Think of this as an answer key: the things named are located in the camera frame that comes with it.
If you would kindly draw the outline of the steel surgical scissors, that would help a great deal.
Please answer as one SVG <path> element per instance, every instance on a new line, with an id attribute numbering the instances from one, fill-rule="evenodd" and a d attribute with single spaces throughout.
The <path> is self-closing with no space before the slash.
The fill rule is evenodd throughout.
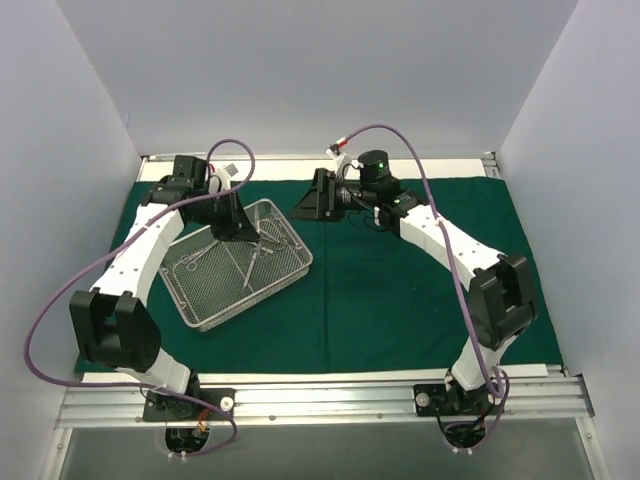
<path id="1" fill-rule="evenodd" d="M 206 255 L 211 249 L 213 245 L 209 245 L 201 250 L 194 252 L 190 255 L 183 255 L 179 261 L 180 264 L 184 265 L 188 272 L 193 272 L 198 268 L 198 261 Z"/>

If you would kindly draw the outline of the steel forceps clamp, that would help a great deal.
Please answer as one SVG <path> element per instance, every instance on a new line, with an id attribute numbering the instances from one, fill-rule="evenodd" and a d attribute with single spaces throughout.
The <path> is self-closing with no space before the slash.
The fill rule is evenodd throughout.
<path id="1" fill-rule="evenodd" d="M 252 243 L 258 257 L 273 255 L 283 251 L 287 246 L 284 238 L 277 238 L 266 231 L 260 231 L 258 236 L 258 240 Z"/>

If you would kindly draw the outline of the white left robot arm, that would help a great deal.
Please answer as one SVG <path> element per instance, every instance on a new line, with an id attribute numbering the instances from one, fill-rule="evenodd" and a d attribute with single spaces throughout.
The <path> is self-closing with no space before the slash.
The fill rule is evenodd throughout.
<path id="1" fill-rule="evenodd" d="M 164 350 L 147 303 L 171 243 L 190 223 L 210 226 L 219 240 L 258 239 L 225 171 L 168 175 L 143 197 L 109 267 L 69 302 L 81 357 L 168 392 L 166 408 L 179 419 L 201 409 L 198 375 Z"/>

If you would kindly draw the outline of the steel mesh instrument tray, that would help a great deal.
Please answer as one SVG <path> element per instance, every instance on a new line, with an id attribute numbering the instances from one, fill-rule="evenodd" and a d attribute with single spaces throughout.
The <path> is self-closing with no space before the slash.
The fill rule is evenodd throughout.
<path id="1" fill-rule="evenodd" d="M 159 274 L 184 323 L 206 332 L 290 286 L 310 270 L 313 255 L 276 204 L 267 198 L 245 207 L 255 227 L 284 238 L 287 246 L 273 255 L 257 257 L 248 288 L 243 280 L 254 251 L 251 242 L 216 240 L 207 227 L 176 241 L 166 253 Z M 213 248 L 188 272 L 179 261 L 209 245 Z"/>

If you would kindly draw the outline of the green surgical drape cloth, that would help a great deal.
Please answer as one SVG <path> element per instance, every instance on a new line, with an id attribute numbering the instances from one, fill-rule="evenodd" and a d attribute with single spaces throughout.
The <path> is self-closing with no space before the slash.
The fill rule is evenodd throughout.
<path id="1" fill-rule="evenodd" d="M 506 183 L 429 181 L 441 214 L 505 254 L 533 255 Z M 364 226 L 291 225 L 314 260 L 301 280 L 207 332 L 188 327 L 163 281 L 148 310 L 162 345 L 199 373 L 322 374 L 448 368 L 468 338 L 450 273 L 415 246 Z M 539 316 L 508 348 L 507 365 L 564 363 L 536 278 Z"/>

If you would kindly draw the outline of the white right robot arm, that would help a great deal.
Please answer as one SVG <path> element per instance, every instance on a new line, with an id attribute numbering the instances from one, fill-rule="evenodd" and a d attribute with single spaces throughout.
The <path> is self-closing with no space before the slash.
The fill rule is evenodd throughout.
<path id="1" fill-rule="evenodd" d="M 368 211 L 384 231 L 416 246 L 452 275 L 468 339 L 445 377 L 444 400 L 455 412 L 480 400 L 480 387 L 495 397 L 506 392 L 499 366 L 506 350 L 537 318 L 534 275 L 523 255 L 488 247 L 442 216 L 430 197 L 402 185 L 383 150 L 352 159 L 327 149 L 336 167 L 318 168 L 292 218 L 338 222 Z"/>

